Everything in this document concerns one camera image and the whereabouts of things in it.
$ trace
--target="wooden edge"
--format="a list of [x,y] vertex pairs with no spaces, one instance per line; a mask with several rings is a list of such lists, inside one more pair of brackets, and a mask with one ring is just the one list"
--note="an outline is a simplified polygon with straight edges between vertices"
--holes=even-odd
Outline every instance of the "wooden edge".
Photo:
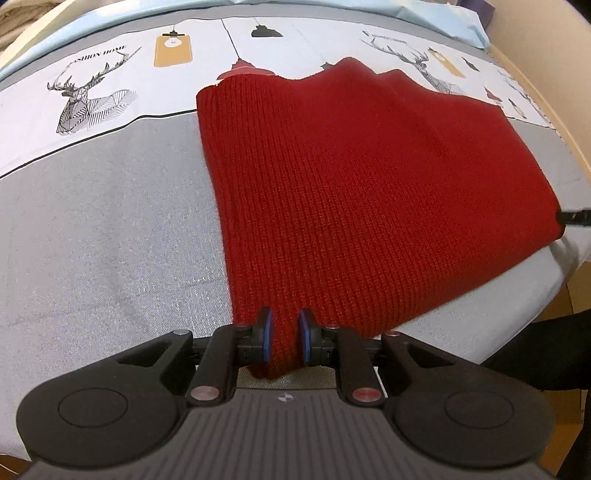
[[76,3],[79,4],[80,2],[81,0],[66,0],[49,10],[49,12],[43,15],[40,19],[36,20],[33,25],[29,26],[24,32],[22,32],[17,39],[0,54],[0,69],[14,61],[24,51],[46,38],[49,34],[53,33],[53,31],[62,27],[69,21],[72,21],[77,15],[74,14],[74,18],[71,18],[72,15],[66,17],[64,13],[68,13],[71,5]]
[[546,101],[544,96],[541,92],[535,87],[533,83],[523,74],[523,72],[497,47],[493,44],[490,45],[488,49],[488,53],[491,57],[493,57],[501,67],[503,67],[506,71],[508,71],[515,80],[525,89],[525,91],[529,94],[530,97],[538,104],[538,106],[542,109],[545,115],[548,117],[550,122],[554,125],[556,131],[566,143],[568,148],[570,149],[571,153],[574,155],[577,162],[583,169],[585,176],[589,183],[591,183],[591,162],[585,157],[583,151],[579,147],[579,144],[574,139],[572,134],[570,133],[568,127],[564,124],[564,122],[560,119],[556,111],[552,108],[552,106]]

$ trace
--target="pendant lamp print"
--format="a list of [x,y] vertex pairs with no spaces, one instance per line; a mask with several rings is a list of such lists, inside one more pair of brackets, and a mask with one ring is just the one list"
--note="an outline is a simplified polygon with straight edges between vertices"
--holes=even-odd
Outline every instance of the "pendant lamp print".
[[479,72],[480,70],[478,70],[478,68],[476,67],[476,65],[474,65],[473,63],[467,61],[466,59],[464,59],[464,61],[466,62],[466,65],[468,65],[472,70]]
[[226,28],[226,24],[223,22],[223,20],[220,20],[220,22],[222,22],[224,30],[226,30],[226,33],[228,34],[228,38],[230,39],[230,42],[232,43],[232,47],[234,48],[234,51],[236,52],[236,57],[238,57],[238,59],[237,59],[236,63],[234,63],[232,65],[232,68],[230,70],[218,75],[218,77],[217,77],[218,80],[223,80],[228,77],[232,77],[234,75],[242,75],[245,73],[253,73],[253,74],[257,74],[257,75],[275,75],[275,73],[270,70],[258,69],[252,63],[249,63],[246,60],[243,60],[242,58],[240,58],[240,54],[238,53],[238,50],[236,49],[236,45],[234,45],[234,41],[232,40],[230,32]]
[[509,98],[509,103],[510,103],[511,105],[513,105],[513,108],[515,109],[515,111],[516,111],[518,114],[520,114],[520,115],[521,115],[523,118],[527,118],[527,117],[525,116],[525,114],[523,113],[523,110],[522,110],[521,108],[519,108],[519,107],[518,107],[518,106],[515,104],[515,102],[514,102],[513,100],[511,100],[511,98]]
[[433,50],[432,48],[429,48],[428,50],[454,77],[466,78],[466,76],[460,72],[460,70],[458,70],[458,68],[452,62],[450,62],[445,57],[445,55],[439,53],[437,50]]
[[255,38],[267,38],[267,37],[282,37],[277,30],[273,30],[272,28],[268,28],[266,25],[261,25],[261,23],[255,18],[255,22],[257,23],[256,28],[251,32],[251,37]]
[[193,60],[191,52],[191,38],[184,33],[178,33],[173,29],[163,33],[156,39],[154,51],[155,67],[171,67],[189,63]]
[[501,104],[503,103],[503,100],[501,100],[500,98],[498,98],[494,93],[492,93],[488,88],[484,87],[484,89],[486,90],[486,96],[491,99],[493,102],[495,102],[498,106],[501,106]]

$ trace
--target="red sweater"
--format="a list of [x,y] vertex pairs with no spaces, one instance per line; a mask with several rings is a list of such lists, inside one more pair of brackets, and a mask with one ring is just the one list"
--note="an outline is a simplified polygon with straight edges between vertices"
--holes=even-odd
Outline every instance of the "red sweater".
[[197,111],[234,321],[274,312],[270,378],[302,365],[302,307],[374,336],[562,236],[501,109],[399,70],[344,59],[301,80],[232,76]]

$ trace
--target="gray fabric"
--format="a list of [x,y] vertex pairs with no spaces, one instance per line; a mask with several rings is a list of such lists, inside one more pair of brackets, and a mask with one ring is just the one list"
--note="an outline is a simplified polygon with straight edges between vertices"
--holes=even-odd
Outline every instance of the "gray fabric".
[[231,321],[194,113],[143,119],[0,180],[0,451],[41,381],[178,327]]
[[[238,6],[176,12],[91,35],[39,59],[0,89],[127,31],[233,15],[355,20],[485,55],[377,15]],[[558,135],[520,121],[511,124],[563,207],[591,206],[591,189]],[[466,214],[475,213],[466,206]],[[26,456],[14,417],[22,397],[37,384],[177,327],[208,335],[231,319],[219,218],[195,113],[136,120],[0,179],[0,226],[2,453]],[[480,362],[539,314],[590,247],[591,231],[569,229],[511,271],[401,330]],[[334,375],[318,368],[255,382],[243,370],[239,381],[243,386],[322,387],[334,385]]]

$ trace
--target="beige cloth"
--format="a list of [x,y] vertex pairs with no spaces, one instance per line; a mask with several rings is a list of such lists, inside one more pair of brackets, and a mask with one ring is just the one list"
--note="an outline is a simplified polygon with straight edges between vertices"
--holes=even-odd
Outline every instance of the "beige cloth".
[[0,53],[27,27],[64,0],[8,0],[0,7]]

